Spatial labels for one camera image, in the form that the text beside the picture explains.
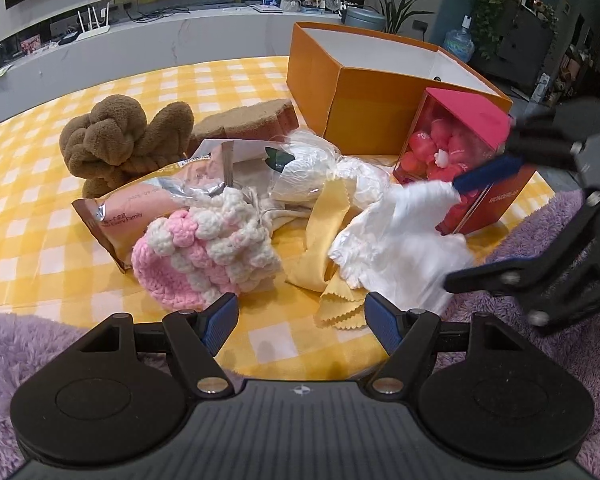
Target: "pink crochet yarn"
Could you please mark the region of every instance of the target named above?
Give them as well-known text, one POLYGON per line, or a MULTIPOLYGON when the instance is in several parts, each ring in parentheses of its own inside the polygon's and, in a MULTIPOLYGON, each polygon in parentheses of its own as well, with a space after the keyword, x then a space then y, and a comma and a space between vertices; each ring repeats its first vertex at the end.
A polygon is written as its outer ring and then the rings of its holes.
POLYGON ((256 210, 232 188, 151 222, 131 262, 138 282, 173 310, 202 311, 222 294, 249 292, 280 270, 256 210))

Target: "pink lid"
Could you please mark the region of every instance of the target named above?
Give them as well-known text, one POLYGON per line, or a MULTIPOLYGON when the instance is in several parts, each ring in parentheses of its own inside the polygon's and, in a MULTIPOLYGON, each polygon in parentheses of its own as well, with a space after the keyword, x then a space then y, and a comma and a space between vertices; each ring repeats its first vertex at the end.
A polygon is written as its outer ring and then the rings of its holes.
POLYGON ((426 92, 475 132, 492 150, 507 140, 509 116, 485 96, 442 88, 427 88, 426 92))

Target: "pink box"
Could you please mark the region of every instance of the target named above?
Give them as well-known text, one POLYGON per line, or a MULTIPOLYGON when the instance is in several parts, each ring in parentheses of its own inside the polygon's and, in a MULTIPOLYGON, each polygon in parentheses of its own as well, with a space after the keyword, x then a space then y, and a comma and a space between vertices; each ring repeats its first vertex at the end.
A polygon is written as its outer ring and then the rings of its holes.
MULTIPOLYGON (((423 179, 451 182, 493 157, 510 124, 510 117, 481 95, 427 88, 394 176, 403 185, 423 179)), ((438 230, 468 234, 497 222, 534 171, 525 166, 517 176, 463 195, 438 230)))

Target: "blue water bottle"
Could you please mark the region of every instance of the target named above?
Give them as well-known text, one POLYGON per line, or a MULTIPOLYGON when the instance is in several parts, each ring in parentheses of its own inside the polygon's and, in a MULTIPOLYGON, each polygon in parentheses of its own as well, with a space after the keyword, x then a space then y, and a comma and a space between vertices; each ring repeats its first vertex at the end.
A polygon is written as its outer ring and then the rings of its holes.
POLYGON ((445 43, 442 48, 447 52, 452 53, 460 61, 469 63, 471 56, 474 54, 475 45, 469 34, 469 27, 471 26, 471 18, 468 16, 462 20, 462 28, 459 30, 450 30, 445 36, 445 43))

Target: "black cable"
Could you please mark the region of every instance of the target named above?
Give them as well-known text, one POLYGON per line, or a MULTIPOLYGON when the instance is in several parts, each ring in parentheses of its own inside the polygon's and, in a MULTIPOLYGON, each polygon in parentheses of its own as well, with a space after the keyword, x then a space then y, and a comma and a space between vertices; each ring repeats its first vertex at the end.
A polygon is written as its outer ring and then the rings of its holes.
POLYGON ((138 14, 140 14, 138 18, 134 18, 129 14, 129 9, 125 9, 125 12, 132 22, 150 23, 168 16, 173 16, 174 14, 189 14, 191 11, 189 10, 189 7, 164 7, 162 9, 152 10, 151 12, 142 12, 141 10, 138 10, 138 14))

